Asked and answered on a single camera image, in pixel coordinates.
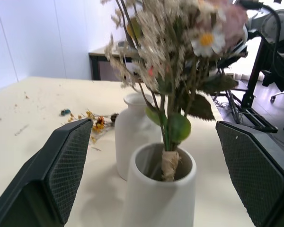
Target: desk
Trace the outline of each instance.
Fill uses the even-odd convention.
[[[67,122],[68,116],[59,116],[61,109],[69,108],[73,114],[87,108],[97,114],[112,114],[126,108],[123,97],[131,92],[130,88],[121,89],[118,82],[47,78],[27,78],[1,90],[0,195],[53,130]],[[208,99],[216,120],[222,120]],[[194,227],[253,227],[231,183],[215,122],[190,121],[192,133],[181,147],[197,163]],[[110,131],[89,147],[66,226],[119,227],[125,194],[126,181],[117,174],[115,137]]]
[[[113,57],[114,58],[120,58],[119,53],[115,50],[114,46],[114,51],[113,51]],[[108,61],[105,54],[104,54],[105,46],[101,47],[99,49],[96,49],[92,52],[89,52],[89,63],[90,63],[90,69],[92,71],[92,79],[93,80],[101,80],[101,74],[100,74],[100,67],[99,67],[99,62],[100,61]],[[131,57],[126,57],[123,59],[125,62],[132,62]]]

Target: white tabletop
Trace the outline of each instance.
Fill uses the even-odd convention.
[[[120,83],[28,78],[0,91],[0,195],[23,163],[66,123],[64,108],[112,114],[126,108],[133,92]],[[222,120],[213,101],[213,114]],[[197,164],[195,227],[253,227],[228,174],[215,122],[191,119],[192,133],[182,148]],[[116,171],[114,131],[89,148],[84,173],[67,227],[118,227],[126,181]]]

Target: flower bouquet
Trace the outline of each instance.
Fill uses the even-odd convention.
[[[238,85],[224,73],[210,72],[243,38],[247,14],[228,0],[115,1],[118,8],[112,19],[124,28],[126,42],[116,59],[111,37],[106,57],[119,70],[124,86],[135,88],[138,84],[143,96],[142,82],[150,90],[154,105],[145,99],[146,114],[161,127],[162,180],[173,181],[180,159],[177,147],[191,131],[187,116],[214,120],[211,105],[202,94]],[[128,54],[138,66],[135,74],[122,60]]]

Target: yellow flower center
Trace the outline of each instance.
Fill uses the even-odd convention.
[[[210,46],[213,43],[213,34],[204,33],[200,36],[201,46]]]

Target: white ceramic vase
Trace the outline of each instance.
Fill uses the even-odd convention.
[[[150,95],[146,98],[153,102]],[[118,115],[115,122],[115,151],[118,173],[127,180],[132,154],[143,144],[161,142],[161,129],[146,116],[147,105],[141,93],[127,95],[124,102],[128,108]]]
[[[175,181],[162,182],[163,144],[140,147],[132,155],[121,227],[192,227],[195,210],[196,164],[178,149]]]

